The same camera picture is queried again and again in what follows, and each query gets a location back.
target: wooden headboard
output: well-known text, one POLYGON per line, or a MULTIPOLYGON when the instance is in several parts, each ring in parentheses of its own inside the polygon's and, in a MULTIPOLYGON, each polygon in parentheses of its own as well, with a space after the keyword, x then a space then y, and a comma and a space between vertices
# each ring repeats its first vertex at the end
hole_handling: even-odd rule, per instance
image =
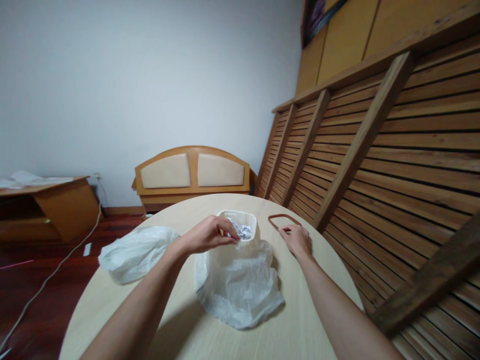
POLYGON ((132 188, 146 211, 214 193, 250 192, 250 165, 209 146, 181 146, 161 152, 135 168, 132 188))

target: table top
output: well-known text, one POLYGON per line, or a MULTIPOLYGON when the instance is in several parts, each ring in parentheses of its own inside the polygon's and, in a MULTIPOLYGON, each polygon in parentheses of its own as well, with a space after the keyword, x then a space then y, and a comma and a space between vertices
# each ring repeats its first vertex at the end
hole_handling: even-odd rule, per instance
MULTIPOLYGON (((267 217, 288 214, 300 221, 310 233, 312 253, 320 266, 363 310, 362 302, 339 256, 300 216, 259 197, 224 193, 179 202, 139 227, 169 226, 183 235, 208 215, 216 215, 225 209, 257 217, 260 238, 272 246, 273 266, 278 272, 285 306, 254 329, 240 331, 222 323, 207 314, 197 300, 195 257, 190 256, 178 276, 147 359, 336 359, 300 266, 267 217)), ((274 222, 279 226, 291 224, 291 220, 284 217, 276 218, 274 222)), ((60 360, 78 359, 137 283, 118 285, 99 268, 70 319, 60 360)))
POLYGON ((7 196, 16 196, 16 195, 28 195, 28 194, 35 194, 41 191, 60 187, 63 185, 71 184, 75 181, 87 179, 90 176, 73 176, 73 180, 69 182, 57 183, 57 184, 48 184, 48 185, 41 185, 41 186, 27 186, 21 189, 0 189, 0 197, 7 197, 7 196))

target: cushioned panel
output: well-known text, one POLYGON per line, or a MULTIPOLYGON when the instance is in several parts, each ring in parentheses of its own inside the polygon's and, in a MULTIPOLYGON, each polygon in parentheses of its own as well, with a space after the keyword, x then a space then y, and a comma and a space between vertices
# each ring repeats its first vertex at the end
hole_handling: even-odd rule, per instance
POLYGON ((198 186, 235 186, 244 184, 245 167, 225 157, 198 154, 198 186))
POLYGON ((140 173, 145 189, 187 188, 191 185, 186 153, 157 160, 141 169, 140 173))

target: wooden floor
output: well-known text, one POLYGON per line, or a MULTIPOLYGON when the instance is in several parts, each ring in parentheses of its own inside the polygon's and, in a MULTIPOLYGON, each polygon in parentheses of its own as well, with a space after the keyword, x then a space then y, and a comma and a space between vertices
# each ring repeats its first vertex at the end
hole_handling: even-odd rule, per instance
MULTIPOLYGON (((92 236, 89 256, 84 247, 77 249, 48 281, 28 308, 5 349, 12 348, 8 359, 58 359, 62 341, 82 292, 99 267, 100 250, 141 223, 140 216, 111 216, 102 221, 92 236)), ((39 290, 42 282, 60 261, 87 235, 67 245, 0 248, 0 342, 17 321, 23 307, 39 290)))

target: right hand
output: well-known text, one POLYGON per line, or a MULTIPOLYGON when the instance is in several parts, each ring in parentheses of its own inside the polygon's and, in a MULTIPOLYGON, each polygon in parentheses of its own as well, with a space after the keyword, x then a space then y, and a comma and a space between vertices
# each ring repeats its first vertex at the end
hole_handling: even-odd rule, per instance
POLYGON ((309 232, 302 225, 288 225, 278 229, 286 246, 297 259, 302 255, 312 254, 312 242, 309 232))
POLYGON ((236 244, 239 241, 240 237, 230 220, 214 215, 208 216, 176 240, 187 255, 204 253, 221 245, 236 244))

